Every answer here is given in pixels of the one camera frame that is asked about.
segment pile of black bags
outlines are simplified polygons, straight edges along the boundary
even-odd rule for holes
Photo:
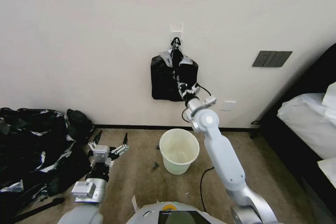
[[[80,111],[0,108],[2,219],[68,189],[90,171],[82,150],[93,133]]]

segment black cable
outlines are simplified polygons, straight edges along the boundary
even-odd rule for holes
[[[200,84],[198,84],[198,86],[202,88],[204,91],[206,91],[209,95],[211,95],[211,93],[206,88],[202,87]]]
[[[182,111],[182,119],[184,120],[184,121],[186,121],[187,123],[189,123],[186,119],[184,119],[184,117],[183,117],[183,113],[186,111],[187,109],[185,109],[185,110],[183,110]]]
[[[202,200],[202,205],[203,205],[203,210],[204,212],[207,212],[206,209],[205,209],[205,206],[204,206],[204,202],[203,202],[203,196],[202,196],[202,180],[203,180],[203,177],[204,177],[204,174],[210,170],[212,170],[214,167],[210,168],[210,169],[207,169],[203,172],[203,175],[201,177],[201,182],[200,182],[200,185],[199,185],[199,190],[200,190],[200,194],[201,194],[201,200]]]

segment wall outlet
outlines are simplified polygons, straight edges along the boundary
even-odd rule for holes
[[[233,110],[236,106],[236,101],[225,101],[221,106],[220,109],[221,111],[230,111]]]

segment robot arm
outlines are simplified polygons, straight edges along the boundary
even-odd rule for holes
[[[179,84],[181,97],[185,100],[185,112],[195,132],[203,132],[204,145],[221,178],[228,195],[237,204],[232,209],[233,218],[242,224],[248,223],[278,223],[275,214],[263,197],[253,192],[245,182],[245,172],[230,143],[218,129],[218,115],[207,109],[216,103],[216,98],[208,97],[201,102],[196,93],[197,84],[188,91],[186,84]]]

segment light switch panel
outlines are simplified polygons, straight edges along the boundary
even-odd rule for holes
[[[253,67],[282,67],[292,51],[260,51]]]

